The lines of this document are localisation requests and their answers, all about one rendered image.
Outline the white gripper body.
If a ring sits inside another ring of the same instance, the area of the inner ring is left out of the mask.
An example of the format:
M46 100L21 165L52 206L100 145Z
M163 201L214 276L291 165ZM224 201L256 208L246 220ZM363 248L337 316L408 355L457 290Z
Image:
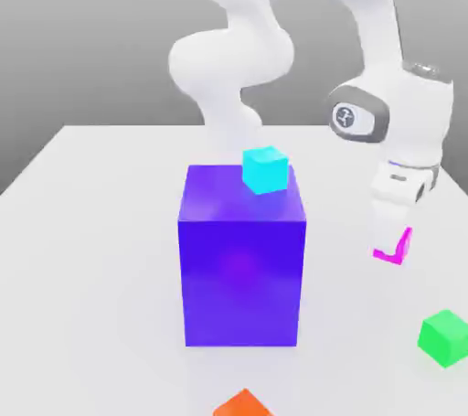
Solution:
M379 163L371 183L372 246L394 254L410 227L411 212L425 194L427 171Z

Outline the small magenta cube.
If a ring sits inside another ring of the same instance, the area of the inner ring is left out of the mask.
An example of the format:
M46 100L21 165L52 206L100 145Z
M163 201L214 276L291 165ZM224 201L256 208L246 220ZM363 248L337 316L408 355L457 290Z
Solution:
M374 249L372 256L382 261L390 262L392 264L401 265L408 254L410 248L410 241L412 237L412 227L407 227L399 239L399 242L392 254L385 253Z

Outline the small cyan cube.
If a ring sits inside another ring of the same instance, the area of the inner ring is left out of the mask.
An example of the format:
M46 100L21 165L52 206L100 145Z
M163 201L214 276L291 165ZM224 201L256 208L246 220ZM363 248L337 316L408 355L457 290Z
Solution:
M242 181L255 194L287 188L289 157L274 146L245 150L242 155Z

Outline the small green cube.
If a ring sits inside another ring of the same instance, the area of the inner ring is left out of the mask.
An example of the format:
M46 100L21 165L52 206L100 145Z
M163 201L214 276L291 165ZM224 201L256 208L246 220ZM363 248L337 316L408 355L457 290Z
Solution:
M468 357L468 323L449 309L423 320L418 347L443 368Z

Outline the small orange cube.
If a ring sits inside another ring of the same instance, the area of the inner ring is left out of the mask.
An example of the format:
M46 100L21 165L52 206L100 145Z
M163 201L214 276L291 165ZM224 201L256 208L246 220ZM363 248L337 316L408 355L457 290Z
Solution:
M212 416L273 416L273 414L248 389L243 389L218 406Z

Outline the large purple box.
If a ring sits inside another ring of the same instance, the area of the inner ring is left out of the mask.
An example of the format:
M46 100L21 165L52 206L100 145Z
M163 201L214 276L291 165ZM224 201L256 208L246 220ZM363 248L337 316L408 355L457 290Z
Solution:
M306 216L294 173L256 195L238 165L190 165L177 228L187 346L296 346Z

